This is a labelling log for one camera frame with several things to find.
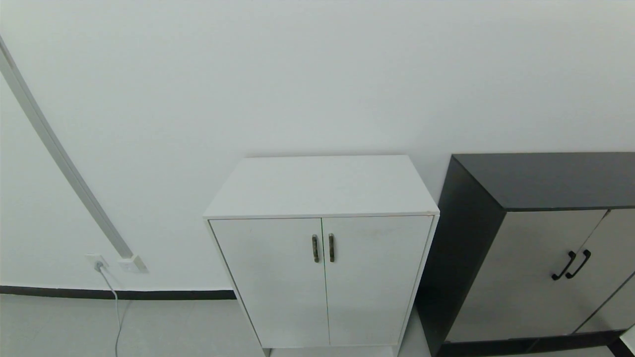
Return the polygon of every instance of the wall socket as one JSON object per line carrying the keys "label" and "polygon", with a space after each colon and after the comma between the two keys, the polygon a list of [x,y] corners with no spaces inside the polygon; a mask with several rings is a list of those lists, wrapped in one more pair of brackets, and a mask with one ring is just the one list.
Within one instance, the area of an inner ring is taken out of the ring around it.
{"label": "wall socket", "polygon": [[108,263],[106,263],[106,260],[104,259],[104,257],[102,257],[101,254],[89,253],[89,254],[85,254],[84,256],[86,257],[86,260],[88,260],[88,262],[90,263],[90,267],[93,269],[95,268],[95,263],[97,262],[102,262],[104,267],[108,267]]}
{"label": "wall socket", "polygon": [[147,273],[148,268],[137,254],[131,258],[119,259],[119,266],[127,273]]}

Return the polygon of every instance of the metal handle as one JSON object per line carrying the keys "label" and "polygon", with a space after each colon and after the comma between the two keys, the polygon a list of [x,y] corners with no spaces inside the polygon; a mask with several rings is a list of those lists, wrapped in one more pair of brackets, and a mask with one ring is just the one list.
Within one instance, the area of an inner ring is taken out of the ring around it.
{"label": "metal handle", "polygon": [[330,233],[328,235],[328,255],[331,258],[331,263],[335,261],[335,243],[333,240],[335,240],[335,236],[333,233]]}
{"label": "metal handle", "polygon": [[313,237],[311,237],[311,240],[313,240],[313,261],[316,262],[316,263],[319,263],[318,236],[313,234]]}
{"label": "metal handle", "polygon": [[571,250],[569,251],[569,258],[571,258],[569,260],[569,264],[567,264],[566,267],[564,269],[562,269],[562,271],[560,272],[560,275],[553,274],[551,276],[551,278],[553,280],[558,280],[558,279],[562,278],[562,275],[564,275],[565,271],[567,271],[569,269],[569,267],[571,266],[571,263],[573,263],[573,260],[575,260],[575,253],[573,251],[571,251]]}
{"label": "metal handle", "polygon": [[584,264],[587,263],[587,260],[589,260],[589,258],[591,258],[591,252],[588,249],[585,249],[584,252],[582,252],[582,254],[584,254],[584,261],[582,262],[582,264],[580,264],[578,269],[573,272],[573,274],[567,273],[565,275],[567,279],[571,279],[572,277],[574,277],[580,271],[580,269],[582,269],[582,267],[584,267]]}

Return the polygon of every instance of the cable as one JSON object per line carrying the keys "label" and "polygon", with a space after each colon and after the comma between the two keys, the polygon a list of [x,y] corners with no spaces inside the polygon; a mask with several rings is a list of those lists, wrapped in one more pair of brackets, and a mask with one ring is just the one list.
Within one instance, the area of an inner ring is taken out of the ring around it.
{"label": "cable", "polygon": [[115,295],[115,311],[117,312],[117,324],[119,325],[119,331],[117,332],[117,339],[115,340],[115,357],[119,357],[119,353],[117,352],[117,346],[119,345],[119,335],[121,335],[121,320],[119,319],[119,297],[117,296],[117,293],[108,282],[108,279],[106,279],[106,275],[104,275],[104,272],[102,271],[103,266],[104,266],[103,263],[96,262],[95,270],[98,271],[99,274],[101,274],[104,277],[104,281],[106,282],[106,284],[108,285],[112,293]]}

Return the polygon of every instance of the black cabinet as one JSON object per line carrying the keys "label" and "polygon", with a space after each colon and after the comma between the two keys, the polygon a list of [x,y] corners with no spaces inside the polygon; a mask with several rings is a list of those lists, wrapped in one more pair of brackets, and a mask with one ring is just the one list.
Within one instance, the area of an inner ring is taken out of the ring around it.
{"label": "black cabinet", "polygon": [[635,153],[453,155],[415,302],[432,355],[635,323],[601,309],[635,271],[633,208]]}

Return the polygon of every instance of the gray floor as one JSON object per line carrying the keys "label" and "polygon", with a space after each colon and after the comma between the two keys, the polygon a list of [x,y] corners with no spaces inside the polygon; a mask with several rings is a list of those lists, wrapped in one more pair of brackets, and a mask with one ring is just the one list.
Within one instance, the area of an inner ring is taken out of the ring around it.
{"label": "gray floor", "polygon": [[[258,344],[235,300],[122,301],[120,357],[256,357]],[[114,301],[0,295],[0,356],[111,357]],[[399,357],[425,357],[421,324],[410,319]],[[274,350],[272,357],[390,357],[382,348]],[[612,357],[605,347],[532,357]]]}

